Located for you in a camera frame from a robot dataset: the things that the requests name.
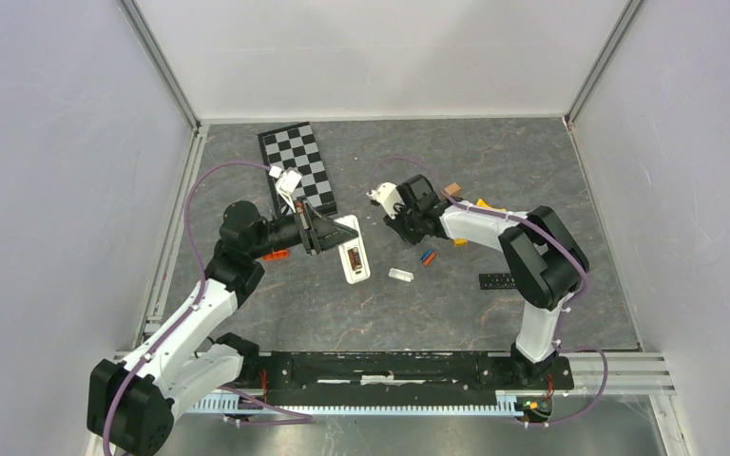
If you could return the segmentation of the white remote control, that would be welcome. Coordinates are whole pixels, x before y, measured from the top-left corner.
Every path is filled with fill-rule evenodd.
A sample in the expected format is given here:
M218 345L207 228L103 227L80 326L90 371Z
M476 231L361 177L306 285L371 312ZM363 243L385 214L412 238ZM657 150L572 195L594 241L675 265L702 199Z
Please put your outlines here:
M345 241L337 249L346 282L350 285L360 283L371 276L371 269L358 218L348 215L336 218L335 222L357 231L355 239Z

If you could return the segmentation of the white battery cover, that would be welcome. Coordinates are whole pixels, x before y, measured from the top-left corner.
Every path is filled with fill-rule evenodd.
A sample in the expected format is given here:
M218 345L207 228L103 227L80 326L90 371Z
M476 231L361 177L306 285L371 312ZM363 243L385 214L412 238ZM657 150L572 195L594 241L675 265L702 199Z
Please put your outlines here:
M413 273L404 271L404 270L400 270L400 269L396 269L396 268L391 268L388 272L388 276L390 278L400 280L403 282L412 282L414 280Z

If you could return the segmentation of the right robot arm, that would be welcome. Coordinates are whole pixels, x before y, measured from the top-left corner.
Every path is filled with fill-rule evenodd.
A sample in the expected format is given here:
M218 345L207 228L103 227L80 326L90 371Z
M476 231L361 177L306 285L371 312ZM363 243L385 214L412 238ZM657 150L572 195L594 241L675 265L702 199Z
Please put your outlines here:
M555 211L539 206L509 212L479 206L433 189L423 175L369 192L385 223L411 245L426 237L464 239L503 255L525 306L510 348L511 376L534 388L549 374L558 350L564 305L586 285L589 261Z

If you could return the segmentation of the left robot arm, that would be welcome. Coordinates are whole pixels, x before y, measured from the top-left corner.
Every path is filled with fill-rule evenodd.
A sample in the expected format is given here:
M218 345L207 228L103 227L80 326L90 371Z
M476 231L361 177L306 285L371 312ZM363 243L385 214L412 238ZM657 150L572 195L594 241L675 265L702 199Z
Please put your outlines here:
M318 255L362 239L353 215L330 218L304 199L296 209L291 217L268 219L250 201L230 204L213 256L180 308L121 360L95 366L86 426L100 436L105 455L154 455L206 395L231 382L244 388L259 379L257 345L232 334L199 358L192 354L253 294L264 274L261 257L296 246Z

